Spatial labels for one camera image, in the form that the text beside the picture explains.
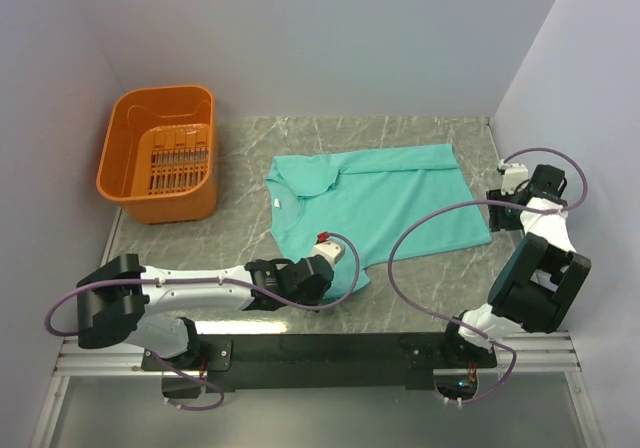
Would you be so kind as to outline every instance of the orange basket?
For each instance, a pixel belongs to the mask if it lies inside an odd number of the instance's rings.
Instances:
[[[132,91],[113,108],[98,191],[140,223],[202,220],[217,201],[214,99],[200,86]]]

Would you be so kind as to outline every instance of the black bar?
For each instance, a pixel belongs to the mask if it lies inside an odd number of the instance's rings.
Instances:
[[[441,332],[200,335],[200,339],[211,345],[207,378],[225,391],[364,386],[433,390],[434,369],[466,369],[470,361],[445,357]],[[489,352],[473,362],[478,368],[497,364]],[[144,357],[142,369],[162,371],[150,357]]]

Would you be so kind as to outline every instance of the robotic arm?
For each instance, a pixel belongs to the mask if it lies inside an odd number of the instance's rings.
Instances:
[[[99,268],[78,283],[138,278],[154,284],[95,290],[78,296],[78,345],[95,349],[120,342],[151,350],[176,368],[193,364],[206,356],[193,321],[173,318],[166,311],[215,306],[227,310],[274,311],[283,304],[225,278],[253,283],[287,300],[318,305],[331,287],[333,267],[344,255],[344,247],[323,239],[307,258],[293,263],[287,259],[256,260],[225,270],[175,271],[140,266],[137,255],[123,255]],[[179,280],[219,278],[221,283]]]
[[[487,333],[491,339],[518,332],[555,331],[591,269],[591,261],[578,254],[569,240],[567,212],[562,194],[564,171],[538,165],[529,178],[520,163],[501,162],[502,188],[487,192],[487,199],[508,201],[557,214],[539,215],[498,206],[489,207],[490,228],[523,230],[524,237],[496,278],[487,303],[464,312],[460,319]],[[490,349],[488,340],[465,327],[450,324],[448,332],[462,339],[462,346]]]

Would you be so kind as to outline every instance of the teal t-shirt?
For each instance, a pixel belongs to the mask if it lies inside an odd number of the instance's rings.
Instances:
[[[271,232],[282,255],[298,261],[309,256],[318,233],[345,235],[361,259],[358,289],[369,283],[364,268],[386,261],[411,224],[439,208],[473,199],[449,144],[276,156],[266,183],[271,193]],[[418,228],[396,259],[489,241],[482,214],[471,206]],[[343,295],[351,284],[355,260],[348,251],[336,265],[325,298]]]

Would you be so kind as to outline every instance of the marble surface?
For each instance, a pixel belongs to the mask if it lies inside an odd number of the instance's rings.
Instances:
[[[141,262],[168,269],[219,269],[256,258],[279,257],[269,229],[264,184],[274,155],[337,153],[368,148],[453,143],[476,198],[500,185],[497,155],[484,118],[258,117],[218,121],[220,186],[216,212],[194,223],[141,225],[123,214],[111,256],[138,253]],[[400,287],[415,301],[458,315],[486,301],[493,280],[513,251],[506,233],[488,245],[400,261]],[[309,313],[180,312],[203,333],[339,333],[437,331],[444,323],[406,305],[389,286],[385,265],[367,269],[369,286],[335,310]]]

